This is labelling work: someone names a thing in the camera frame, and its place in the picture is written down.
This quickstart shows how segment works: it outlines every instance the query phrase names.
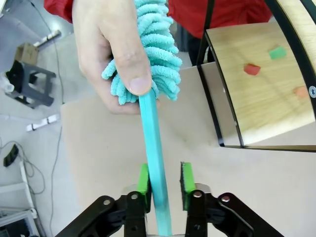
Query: red jacket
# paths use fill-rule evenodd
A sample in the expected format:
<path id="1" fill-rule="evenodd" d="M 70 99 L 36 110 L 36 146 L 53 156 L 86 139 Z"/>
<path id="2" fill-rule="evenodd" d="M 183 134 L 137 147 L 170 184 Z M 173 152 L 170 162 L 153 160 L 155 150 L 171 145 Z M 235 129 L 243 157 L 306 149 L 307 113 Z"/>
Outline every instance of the red jacket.
<path id="1" fill-rule="evenodd" d="M 193 36 L 201 38 L 207 0 L 169 0 L 169 15 Z M 44 0 L 52 14 L 72 22 L 73 0 Z M 272 14 L 264 0 L 215 0 L 210 27 L 268 22 Z"/>

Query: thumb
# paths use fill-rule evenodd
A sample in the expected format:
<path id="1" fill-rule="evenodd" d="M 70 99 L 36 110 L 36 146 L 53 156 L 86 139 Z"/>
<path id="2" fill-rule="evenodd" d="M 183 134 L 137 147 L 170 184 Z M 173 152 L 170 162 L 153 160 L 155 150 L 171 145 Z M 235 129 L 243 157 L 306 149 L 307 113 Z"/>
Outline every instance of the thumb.
<path id="1" fill-rule="evenodd" d="M 125 87 L 132 94 L 146 94 L 152 87 L 152 75 L 137 25 L 125 25 L 123 30 L 113 32 L 109 42 L 118 74 Z"/>

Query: brown box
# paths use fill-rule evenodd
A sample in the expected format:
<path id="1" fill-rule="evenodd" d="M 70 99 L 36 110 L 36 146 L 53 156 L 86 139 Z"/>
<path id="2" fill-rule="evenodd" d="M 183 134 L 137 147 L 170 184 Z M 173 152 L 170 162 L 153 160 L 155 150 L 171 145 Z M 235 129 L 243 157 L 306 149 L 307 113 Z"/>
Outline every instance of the brown box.
<path id="1" fill-rule="evenodd" d="M 14 59 L 36 65 L 38 62 L 39 49 L 30 43 L 24 43 L 16 48 Z"/>

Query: red sleeve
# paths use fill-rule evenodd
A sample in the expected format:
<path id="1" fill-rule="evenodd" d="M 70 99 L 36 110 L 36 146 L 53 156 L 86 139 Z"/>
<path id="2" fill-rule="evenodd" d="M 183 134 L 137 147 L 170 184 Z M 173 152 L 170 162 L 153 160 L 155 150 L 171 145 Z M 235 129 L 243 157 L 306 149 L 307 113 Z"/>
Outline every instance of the red sleeve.
<path id="1" fill-rule="evenodd" d="M 74 0 L 44 0 L 44 8 L 49 13 L 58 15 L 72 23 L 73 1 Z"/>

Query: black stool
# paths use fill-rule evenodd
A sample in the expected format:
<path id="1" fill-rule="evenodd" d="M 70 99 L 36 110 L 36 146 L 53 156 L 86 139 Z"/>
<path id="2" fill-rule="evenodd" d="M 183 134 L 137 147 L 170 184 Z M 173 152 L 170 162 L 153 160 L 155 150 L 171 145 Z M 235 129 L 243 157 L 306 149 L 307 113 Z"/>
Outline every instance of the black stool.
<path id="1" fill-rule="evenodd" d="M 37 81 L 38 77 L 36 75 L 39 73 L 45 75 L 45 88 L 43 93 L 29 85 Z M 38 105 L 51 106 L 54 102 L 54 99 L 50 97 L 49 94 L 52 88 L 51 79 L 56 77 L 55 73 L 15 60 L 11 70 L 6 73 L 6 76 L 10 83 L 14 85 L 14 91 L 6 93 L 7 96 L 32 109 Z"/>

